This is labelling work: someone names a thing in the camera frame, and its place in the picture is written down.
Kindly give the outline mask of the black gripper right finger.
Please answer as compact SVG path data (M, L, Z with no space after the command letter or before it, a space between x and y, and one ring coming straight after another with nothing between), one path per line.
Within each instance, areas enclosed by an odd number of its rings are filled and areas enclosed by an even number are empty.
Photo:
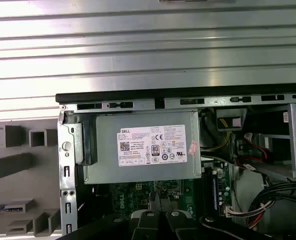
M186 211L172 208L169 194L162 192L162 210L176 240L249 240L250 230L219 216L205 215L198 220Z

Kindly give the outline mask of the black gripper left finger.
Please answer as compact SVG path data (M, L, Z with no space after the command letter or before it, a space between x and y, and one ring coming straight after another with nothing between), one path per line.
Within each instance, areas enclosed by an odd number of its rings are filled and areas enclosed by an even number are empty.
M63 235L63 240L156 240L160 225L161 198L150 194L150 208L134 211L131 218L111 214Z

